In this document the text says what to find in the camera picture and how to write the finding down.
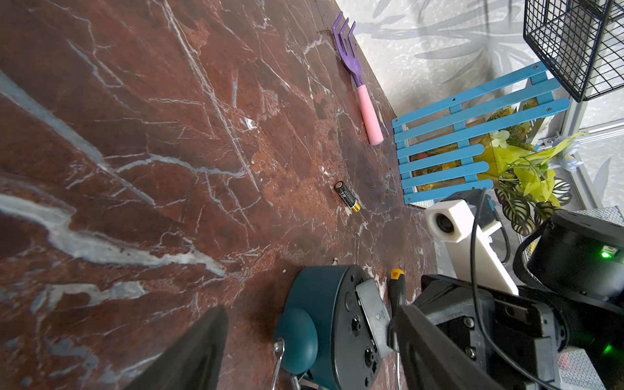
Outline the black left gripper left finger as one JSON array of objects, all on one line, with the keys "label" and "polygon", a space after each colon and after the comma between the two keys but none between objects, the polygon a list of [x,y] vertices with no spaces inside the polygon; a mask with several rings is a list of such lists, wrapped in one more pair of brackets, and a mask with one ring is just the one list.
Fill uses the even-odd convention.
[{"label": "black left gripper left finger", "polygon": [[228,317],[216,306],[160,355],[128,389],[216,389],[228,335]]}]

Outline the small battery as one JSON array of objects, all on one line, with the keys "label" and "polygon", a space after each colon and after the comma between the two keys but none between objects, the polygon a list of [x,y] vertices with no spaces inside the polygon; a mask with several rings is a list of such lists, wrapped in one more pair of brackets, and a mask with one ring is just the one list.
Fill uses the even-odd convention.
[{"label": "small battery", "polygon": [[340,196],[342,201],[348,206],[351,211],[359,212],[361,210],[360,203],[353,193],[347,188],[346,184],[340,180],[334,184],[334,190]]}]

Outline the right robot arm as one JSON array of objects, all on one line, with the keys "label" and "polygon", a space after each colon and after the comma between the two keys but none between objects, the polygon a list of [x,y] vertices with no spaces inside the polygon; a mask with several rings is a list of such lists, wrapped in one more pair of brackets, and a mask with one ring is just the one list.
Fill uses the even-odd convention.
[{"label": "right robot arm", "polygon": [[424,276],[415,305],[505,389],[557,387],[557,357],[583,349],[608,389],[623,386],[623,228],[557,211],[524,242],[518,293]]}]

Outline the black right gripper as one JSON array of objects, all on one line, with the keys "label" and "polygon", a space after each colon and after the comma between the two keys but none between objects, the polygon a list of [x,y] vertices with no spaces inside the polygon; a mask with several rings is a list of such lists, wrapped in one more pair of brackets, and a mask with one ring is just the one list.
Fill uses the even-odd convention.
[{"label": "black right gripper", "polygon": [[542,387],[497,354],[487,337],[525,371],[561,387],[561,321],[554,309],[494,289],[479,288],[473,294],[471,283],[448,276],[423,276],[421,287],[414,305],[503,388]]}]

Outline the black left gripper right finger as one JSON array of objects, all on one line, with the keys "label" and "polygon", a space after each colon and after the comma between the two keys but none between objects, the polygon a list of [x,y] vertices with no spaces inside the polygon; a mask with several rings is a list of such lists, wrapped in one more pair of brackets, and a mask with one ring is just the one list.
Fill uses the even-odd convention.
[{"label": "black left gripper right finger", "polygon": [[500,389],[415,306],[404,305],[392,322],[409,389]]}]

